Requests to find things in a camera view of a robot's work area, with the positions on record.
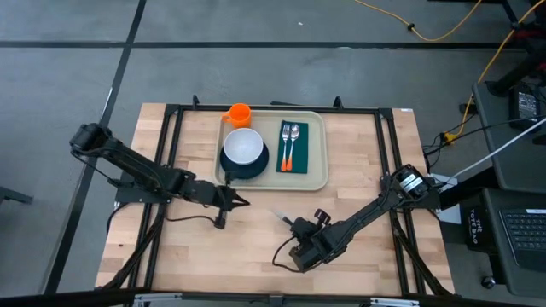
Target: orange cup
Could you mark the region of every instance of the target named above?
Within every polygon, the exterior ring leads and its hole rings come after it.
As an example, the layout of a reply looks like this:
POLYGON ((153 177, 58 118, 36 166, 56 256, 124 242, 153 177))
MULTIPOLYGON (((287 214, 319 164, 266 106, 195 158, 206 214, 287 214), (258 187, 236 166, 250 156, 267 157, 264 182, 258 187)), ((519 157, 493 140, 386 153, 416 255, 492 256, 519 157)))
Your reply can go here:
POLYGON ((222 114, 222 120, 231 123, 235 129, 250 128, 250 118, 250 107, 244 103, 236 103, 222 114))

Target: white bowl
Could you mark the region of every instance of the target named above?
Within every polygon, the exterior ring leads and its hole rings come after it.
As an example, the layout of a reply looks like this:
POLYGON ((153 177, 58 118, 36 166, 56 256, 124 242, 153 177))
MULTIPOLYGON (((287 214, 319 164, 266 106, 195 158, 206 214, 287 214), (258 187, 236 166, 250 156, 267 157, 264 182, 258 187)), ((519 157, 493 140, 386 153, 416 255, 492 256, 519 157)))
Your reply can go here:
POLYGON ((262 150, 264 140, 252 129, 235 129, 224 140, 225 155, 238 165, 249 165, 256 161, 262 150))

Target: black floor line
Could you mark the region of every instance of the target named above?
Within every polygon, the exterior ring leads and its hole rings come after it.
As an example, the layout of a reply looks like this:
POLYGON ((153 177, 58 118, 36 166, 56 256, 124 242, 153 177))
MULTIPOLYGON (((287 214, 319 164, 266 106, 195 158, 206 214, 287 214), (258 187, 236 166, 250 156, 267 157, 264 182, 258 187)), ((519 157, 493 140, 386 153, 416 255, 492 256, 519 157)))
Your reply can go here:
POLYGON ((107 41, 74 41, 74 42, 54 42, 54 41, 0 41, 0 48, 75 48, 75 49, 111 49, 124 48, 126 42, 107 42, 107 41))
MULTIPOLYGON (((498 49, 500 43, 365 43, 365 42, 135 42, 133 49, 284 48, 284 49, 498 49)), ((505 49, 522 49, 507 43, 505 49)))
MULTIPOLYGON (((498 49, 500 43, 370 43, 370 42, 135 42, 136 32, 130 32, 127 42, 54 42, 0 41, 1 48, 48 49, 198 49, 198 48, 284 48, 284 49, 498 49)), ((507 43, 505 49, 523 49, 507 43)))
MULTIPOLYGON (((107 104, 102 113, 102 118, 100 123, 102 125, 108 126, 110 119, 112 117, 113 107, 115 105, 116 99, 119 93, 119 87, 121 86, 121 81, 125 74, 125 69, 127 68, 127 62, 129 61, 129 56, 131 55, 131 45, 135 41, 137 35, 137 30, 142 19, 142 14, 144 13, 144 7, 146 6, 146 0, 140 0, 138 2, 138 7, 136 8, 135 17, 131 24, 131 29, 129 30, 129 35, 127 41, 124 44, 124 50, 119 59, 118 69, 116 70, 115 76, 112 82, 112 91, 108 96, 107 104)), ((76 235, 76 230, 78 228, 79 219, 81 218, 82 211, 84 210, 85 197, 89 191, 91 185, 91 179, 93 179, 93 169, 96 165, 96 159, 89 160, 90 165, 86 165, 83 169, 83 175, 80 177, 80 181, 74 192, 73 201, 70 205, 70 213, 68 217, 67 227, 64 230, 62 235, 61 243, 59 249, 53 260, 53 265, 51 266, 51 271, 48 277, 48 280, 45 285, 44 293, 52 294, 56 293, 61 282, 62 272, 64 271, 65 265, 67 263, 68 255, 70 253, 70 247, 72 246, 74 236, 76 235)))

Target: yellow cable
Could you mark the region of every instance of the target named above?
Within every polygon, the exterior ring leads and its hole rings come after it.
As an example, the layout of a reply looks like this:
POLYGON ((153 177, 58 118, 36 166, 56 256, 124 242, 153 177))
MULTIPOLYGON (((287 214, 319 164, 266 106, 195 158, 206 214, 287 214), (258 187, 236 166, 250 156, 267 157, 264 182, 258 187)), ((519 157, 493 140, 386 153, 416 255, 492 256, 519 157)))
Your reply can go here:
MULTIPOLYGON (((546 1, 546 0, 540 0, 537 4, 533 5, 525 14, 523 14, 523 16, 520 18, 520 20, 518 20, 518 23, 522 23, 527 18, 527 16, 529 16, 529 14, 532 13, 544 1, 546 1)), ((511 30, 510 33, 506 36, 506 38, 504 38, 501 45, 498 47, 497 52, 495 53, 495 55, 493 55, 493 57, 491 58, 489 63, 487 63, 487 66, 485 67, 484 71, 479 76, 478 83, 483 81, 483 79, 485 77, 485 74, 487 73, 487 71, 489 70, 489 68, 493 64, 493 62, 497 59, 498 55, 501 53, 501 50, 502 50, 502 48, 504 48, 504 45, 508 42, 508 40, 513 35, 514 35, 514 30, 511 30)), ((464 114, 462 115, 462 123, 464 123, 465 120, 467 119, 468 109, 470 108, 471 104, 472 104, 472 95, 470 96, 470 98, 468 98, 467 107, 465 108, 464 114)), ((444 133, 444 137, 445 137, 446 141, 449 143, 449 142, 453 141, 453 139, 455 139, 456 137, 461 135, 463 130, 464 130, 464 124, 461 125, 461 128, 459 128, 459 131, 456 134, 444 133)))
MULTIPOLYGON (((417 37, 419 37, 420 39, 422 39, 422 40, 424 40, 424 41, 426 41, 426 42, 438 42, 438 41, 441 41, 442 39, 447 38, 449 35, 453 34, 453 32, 455 32, 460 26, 462 26, 462 24, 465 23, 465 21, 467 21, 468 17, 470 17, 470 16, 474 13, 474 11, 475 11, 475 10, 478 8, 478 6, 482 3, 482 1, 483 1, 483 0, 478 0, 478 2, 472 7, 472 9, 470 10, 470 12, 468 12, 468 14, 467 14, 466 16, 464 16, 464 18, 463 18, 463 19, 462 19, 462 20, 461 20, 453 29, 451 29, 449 32, 447 32, 446 34, 442 35, 442 36, 439 37, 439 38, 425 38, 425 37, 423 37, 423 36, 415 29, 415 27, 412 27, 412 28, 411 28, 411 31, 412 31, 413 33, 415 33, 415 35, 416 35, 417 37)), ((370 9, 374 9, 374 10, 376 10, 376 11, 379 11, 379 12, 383 13, 383 14, 387 14, 387 15, 389 15, 389 16, 391 16, 391 17, 394 17, 394 18, 396 18, 396 19, 402 21, 402 23, 404 23, 406 26, 411 25, 408 21, 406 21, 404 18, 398 16, 397 14, 394 14, 394 13, 391 13, 391 12, 387 12, 387 11, 385 11, 384 9, 380 9, 380 8, 378 8, 378 7, 375 7, 375 6, 371 5, 371 4, 364 3, 364 2, 359 1, 359 0, 355 0, 355 2, 358 3, 358 4, 362 4, 363 6, 368 7, 368 8, 370 8, 370 9)))
MULTIPOLYGON (((462 24, 467 21, 467 19, 474 13, 474 11, 476 10, 476 8, 478 8, 478 6, 481 4, 483 0, 479 0, 473 7, 472 9, 470 10, 470 12, 468 12, 468 14, 453 28, 451 29, 449 32, 447 32, 446 34, 442 35, 441 37, 439 38, 425 38, 423 37, 416 29, 415 27, 412 27, 411 28, 411 31, 413 33, 415 33, 415 35, 417 35, 417 37, 419 37, 420 39, 424 40, 424 41, 427 41, 427 42, 438 42, 444 38, 447 38, 449 35, 453 34, 453 32, 455 32, 460 26, 462 26, 462 24)), ((530 13, 532 13, 539 5, 541 5, 542 3, 544 3, 544 1, 546 0, 540 0, 538 3, 536 3, 535 5, 533 5, 525 14, 523 14, 523 16, 520 18, 520 20, 518 21, 518 23, 522 23, 526 18, 527 16, 529 16, 530 13)), ((406 26, 409 26, 411 25, 408 21, 406 21, 404 18, 398 16, 397 14, 394 14, 394 13, 391 13, 391 12, 388 12, 388 11, 385 11, 384 9, 380 9, 380 8, 377 8, 371 4, 367 4, 367 3, 364 3, 360 0, 355 0, 356 3, 359 3, 359 4, 362 4, 363 6, 365 7, 368 7, 370 9, 374 9, 376 11, 379 11, 383 14, 387 14, 391 17, 394 17, 398 20, 400 20, 402 23, 404 23, 406 26)), ((485 74, 487 73, 487 71, 489 70, 489 68, 491 67, 491 65, 493 64, 493 62, 497 59, 498 55, 501 53, 501 50, 502 48, 504 48, 504 45, 508 42, 508 40, 512 37, 512 35, 514 35, 514 30, 511 30, 510 33, 507 35, 506 38, 504 38, 504 41, 502 41, 501 45, 499 46, 499 48, 497 49, 497 52, 495 53, 495 55, 493 55, 493 57, 491 58, 491 60, 489 61, 489 63, 487 63, 487 66, 485 67, 484 71, 481 73, 481 75, 479 76, 479 79, 478 79, 478 82, 482 82, 483 81, 483 78, 485 76, 485 74)), ((448 132, 445 132, 444 133, 444 140, 448 143, 451 143, 456 137, 458 137, 459 135, 461 135, 462 131, 464 130, 464 122, 465 120, 467 119, 467 115, 468 115, 468 109, 470 108, 470 105, 472 104, 472 95, 470 96, 470 98, 468 98, 468 102, 467 102, 467 107, 465 108, 464 110, 464 114, 462 115, 462 124, 461 124, 461 128, 459 128, 459 131, 456 133, 456 134, 452 134, 452 133, 448 133, 448 132)))

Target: fork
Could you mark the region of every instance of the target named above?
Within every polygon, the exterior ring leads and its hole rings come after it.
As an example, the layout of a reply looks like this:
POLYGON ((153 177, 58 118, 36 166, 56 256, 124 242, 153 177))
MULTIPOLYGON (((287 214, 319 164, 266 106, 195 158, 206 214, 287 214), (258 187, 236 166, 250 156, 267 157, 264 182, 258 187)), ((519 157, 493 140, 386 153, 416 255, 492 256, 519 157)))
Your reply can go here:
POLYGON ((290 136, 290 125, 285 124, 282 127, 282 140, 284 141, 284 153, 282 154, 281 171, 286 171, 287 169, 287 141, 289 136, 290 136))

